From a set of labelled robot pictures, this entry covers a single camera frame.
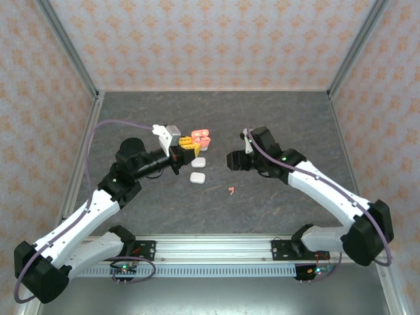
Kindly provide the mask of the grey metal sheet panel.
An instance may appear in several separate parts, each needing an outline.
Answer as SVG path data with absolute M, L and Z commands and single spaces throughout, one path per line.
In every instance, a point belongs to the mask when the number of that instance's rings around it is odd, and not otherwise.
M 116 285 L 78 278 L 38 315 L 391 315 L 374 272 L 293 278 L 155 278 Z

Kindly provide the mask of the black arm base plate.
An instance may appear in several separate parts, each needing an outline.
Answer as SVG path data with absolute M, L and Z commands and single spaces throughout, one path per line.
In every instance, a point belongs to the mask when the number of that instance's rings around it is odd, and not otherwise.
M 274 238 L 271 241 L 271 253 L 274 261 L 296 261 L 298 259 L 291 240 Z
M 155 253 L 156 241 L 154 240 L 135 240 L 121 251 L 122 256 L 141 257 L 149 261 L 154 260 Z

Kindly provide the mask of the long aluminium mounting rail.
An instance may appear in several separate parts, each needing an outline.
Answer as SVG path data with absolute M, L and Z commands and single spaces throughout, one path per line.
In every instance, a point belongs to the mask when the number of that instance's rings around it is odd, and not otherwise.
M 281 234 L 149 234 L 137 240 L 154 240 L 154 262 L 161 264 L 271 263 L 272 240 Z

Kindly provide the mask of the small electronics board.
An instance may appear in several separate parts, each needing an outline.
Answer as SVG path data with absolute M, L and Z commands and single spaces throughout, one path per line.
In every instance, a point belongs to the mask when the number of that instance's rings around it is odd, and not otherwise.
M 137 273 L 137 265 L 131 263 L 112 263 L 110 268 L 111 274 L 116 276 L 131 276 Z
M 333 266 L 315 266 L 314 268 L 309 268 L 306 273 L 307 274 L 317 274 L 321 275 L 323 273 L 329 273 L 333 270 Z

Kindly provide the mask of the aluminium frame post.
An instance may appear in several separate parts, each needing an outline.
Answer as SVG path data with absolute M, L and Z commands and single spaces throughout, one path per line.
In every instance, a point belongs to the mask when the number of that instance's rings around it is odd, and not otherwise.
M 51 0 L 34 0 L 40 11 L 43 13 L 46 21 L 49 23 L 52 32 L 55 34 L 58 42 L 64 49 L 67 57 L 75 68 L 82 84 L 93 98 L 97 98 L 99 91 L 96 88 L 93 79 L 89 75 L 79 53 L 77 52 L 72 40 L 66 31 L 60 17 L 56 13 Z
M 343 62 L 341 63 L 329 89 L 326 91 L 328 99 L 333 100 L 333 97 L 339 91 L 347 75 L 349 74 L 352 65 L 355 63 L 364 45 L 368 41 L 378 21 L 381 19 L 384 10 L 390 3 L 390 0 L 375 0 L 370 9 L 364 23 L 358 31 L 352 45 L 350 46 Z

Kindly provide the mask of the aluminium table side rail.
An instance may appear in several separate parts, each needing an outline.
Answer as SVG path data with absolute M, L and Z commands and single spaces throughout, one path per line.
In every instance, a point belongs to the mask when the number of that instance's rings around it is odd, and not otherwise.
M 57 224 L 60 224 L 70 214 L 72 214 L 72 211 L 75 208 L 77 195 L 79 192 L 81 181 L 83 179 L 85 146 L 88 141 L 91 129 L 96 125 L 98 121 L 105 93 L 105 91 L 99 91 L 98 94 L 93 98 L 89 115 L 87 116 L 87 120 L 85 123 L 85 128 L 83 130 L 83 134 L 79 142 L 79 148 L 77 151 L 75 162 L 73 164 L 72 175 L 70 177 L 68 189 L 58 215 L 58 219 L 56 222 Z
M 350 158 L 349 158 L 349 155 L 348 155 L 348 151 L 347 151 L 347 147 L 346 147 L 346 144 L 345 144 L 345 138 L 343 136 L 343 132 L 342 132 L 341 126 L 339 124 L 339 118 L 338 118 L 338 115 L 337 115 L 337 111 L 336 111 L 336 109 L 333 105 L 333 101 L 332 101 L 331 98 L 328 98 L 328 102 L 329 102 L 329 107 L 331 108 L 331 113 L 333 114 L 335 124 L 337 126 L 337 132 L 338 132 L 338 135 L 339 135 L 339 138 L 340 138 L 341 146 L 343 148 L 343 152 L 344 152 L 346 164 L 347 164 L 347 167 L 348 167 L 348 171 L 350 173 L 350 177 L 351 177 L 351 181 L 352 181 L 353 194 L 357 194 L 358 196 L 363 197 L 362 193 L 358 189 L 356 177 L 354 175 L 354 171 L 352 169 L 352 164 L 351 164 L 351 161 L 350 161 Z

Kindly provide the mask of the pink earbud charging case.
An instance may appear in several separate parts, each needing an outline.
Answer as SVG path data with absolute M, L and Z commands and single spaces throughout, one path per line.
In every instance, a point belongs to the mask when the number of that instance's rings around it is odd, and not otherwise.
M 202 148 L 209 146 L 211 138 L 209 137 L 208 129 L 198 129 L 191 132 L 191 137 L 194 144 L 199 144 Z

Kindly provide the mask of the short aluminium frame rail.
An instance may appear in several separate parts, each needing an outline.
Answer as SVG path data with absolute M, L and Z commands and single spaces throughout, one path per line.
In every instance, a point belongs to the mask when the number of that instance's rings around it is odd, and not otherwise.
M 30 302 L 21 304 L 18 307 L 18 311 L 16 315 L 37 315 L 40 306 L 41 306 L 40 301 L 37 299 L 34 299 Z
M 375 265 L 390 315 L 411 315 L 411 308 L 404 296 L 405 284 L 399 268 L 393 263 L 388 267 Z

